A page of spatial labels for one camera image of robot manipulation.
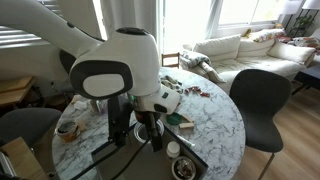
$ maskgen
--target table leg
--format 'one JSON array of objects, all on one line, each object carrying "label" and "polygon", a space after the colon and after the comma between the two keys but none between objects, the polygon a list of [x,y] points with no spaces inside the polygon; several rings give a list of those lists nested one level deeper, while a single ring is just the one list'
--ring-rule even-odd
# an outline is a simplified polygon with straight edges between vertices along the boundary
[{"label": "table leg", "polygon": [[293,96],[294,94],[296,94],[297,92],[301,91],[301,89],[305,88],[307,86],[307,84],[302,84],[300,87],[298,87],[296,90],[294,90],[291,95]]}]

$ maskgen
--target white sofa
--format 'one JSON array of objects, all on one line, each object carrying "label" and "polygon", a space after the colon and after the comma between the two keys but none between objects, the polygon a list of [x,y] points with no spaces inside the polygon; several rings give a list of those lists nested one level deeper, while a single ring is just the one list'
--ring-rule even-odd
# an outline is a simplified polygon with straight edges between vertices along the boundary
[{"label": "white sofa", "polygon": [[[185,44],[183,48],[181,67],[211,80],[227,94],[235,76],[244,69],[271,71],[293,80],[312,61],[315,51],[314,48],[286,45],[274,39],[257,43],[240,35]],[[203,62],[188,63],[189,53],[208,57],[211,67]]]}]

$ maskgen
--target cable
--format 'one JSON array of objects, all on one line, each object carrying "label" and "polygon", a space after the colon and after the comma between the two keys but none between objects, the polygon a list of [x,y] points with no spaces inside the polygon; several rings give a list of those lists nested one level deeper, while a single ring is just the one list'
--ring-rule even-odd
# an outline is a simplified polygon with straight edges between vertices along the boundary
[{"label": "cable", "polygon": [[120,172],[118,172],[115,176],[113,176],[111,180],[115,180],[116,178],[118,178],[130,166],[130,164],[136,158],[136,156],[141,151],[141,149],[143,149],[148,144],[149,141],[150,141],[150,137],[142,144],[142,146],[140,146],[140,148],[134,153],[134,155],[131,157],[128,163],[120,170]]},{"label": "cable", "polygon": [[101,159],[99,159],[98,161],[94,162],[93,164],[91,164],[90,166],[88,166],[86,169],[84,169],[83,171],[81,171],[79,174],[77,174],[76,176],[74,176],[71,180],[76,180],[79,179],[82,175],[84,175],[85,173],[87,173],[88,171],[90,171],[92,168],[94,168],[96,165],[100,164],[102,161],[108,159],[109,157],[111,157],[112,155],[114,155],[116,152],[118,152],[121,149],[122,146],[117,147],[116,149],[114,149],[112,152],[110,152],[109,154],[106,154],[105,156],[103,156]]}]

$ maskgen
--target round table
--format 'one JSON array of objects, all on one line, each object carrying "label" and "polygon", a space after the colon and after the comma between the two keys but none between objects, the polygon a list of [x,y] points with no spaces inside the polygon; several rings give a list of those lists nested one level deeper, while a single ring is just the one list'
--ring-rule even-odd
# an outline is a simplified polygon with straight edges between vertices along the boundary
[{"label": "round table", "polygon": [[[182,88],[196,85],[210,97],[196,93],[181,94],[179,114],[194,120],[193,130],[180,130],[178,126],[164,124],[175,134],[196,144],[193,151],[208,164],[204,179],[231,179],[240,165],[244,147],[245,130],[242,117],[229,96],[209,80],[188,71],[161,68],[159,76],[169,75],[182,83]],[[58,125],[66,120],[83,120],[87,130],[71,143],[58,136],[52,142],[53,161],[59,177],[70,179],[93,163],[91,152],[108,140],[108,116],[94,112],[90,106],[77,110],[73,105],[63,112]],[[90,170],[81,179],[97,179],[97,171]]]}]

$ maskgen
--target chair leg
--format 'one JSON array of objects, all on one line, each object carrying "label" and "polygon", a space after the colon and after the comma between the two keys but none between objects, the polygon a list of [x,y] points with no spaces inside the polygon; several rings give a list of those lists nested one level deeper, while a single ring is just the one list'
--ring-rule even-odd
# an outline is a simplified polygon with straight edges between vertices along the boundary
[{"label": "chair leg", "polygon": [[272,153],[272,155],[270,156],[270,158],[269,158],[269,160],[268,160],[268,162],[267,162],[266,166],[263,168],[263,170],[262,170],[262,172],[261,172],[261,174],[260,174],[260,176],[259,176],[258,180],[261,180],[261,179],[262,179],[263,175],[266,173],[266,171],[267,171],[268,167],[270,166],[270,164],[271,164],[271,162],[272,162],[273,158],[274,158],[274,153]]}]

